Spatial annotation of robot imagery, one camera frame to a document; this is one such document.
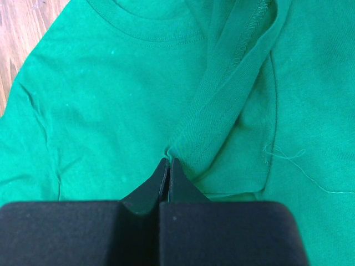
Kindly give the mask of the green t shirt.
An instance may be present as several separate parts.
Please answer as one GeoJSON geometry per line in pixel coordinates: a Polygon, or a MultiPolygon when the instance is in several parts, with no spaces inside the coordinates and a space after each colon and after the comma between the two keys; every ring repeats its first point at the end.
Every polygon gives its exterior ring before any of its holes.
{"type": "Polygon", "coordinates": [[[178,158],[354,264],[353,1],[70,1],[1,117],[1,204],[119,200],[178,158]]]}

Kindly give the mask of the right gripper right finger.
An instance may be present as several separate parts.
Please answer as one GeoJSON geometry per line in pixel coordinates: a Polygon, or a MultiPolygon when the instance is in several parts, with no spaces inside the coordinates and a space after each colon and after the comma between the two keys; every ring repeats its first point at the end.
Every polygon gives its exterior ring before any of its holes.
{"type": "Polygon", "coordinates": [[[160,265],[307,265],[296,221],[277,202],[213,202],[174,159],[159,206],[160,265]]]}

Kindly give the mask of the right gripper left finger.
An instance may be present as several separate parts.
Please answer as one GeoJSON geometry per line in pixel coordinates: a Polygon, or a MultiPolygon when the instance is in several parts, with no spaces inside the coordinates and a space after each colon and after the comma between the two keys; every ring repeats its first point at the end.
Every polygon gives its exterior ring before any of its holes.
{"type": "Polygon", "coordinates": [[[120,201],[13,202],[1,208],[2,265],[158,265],[159,162],[120,201]]]}

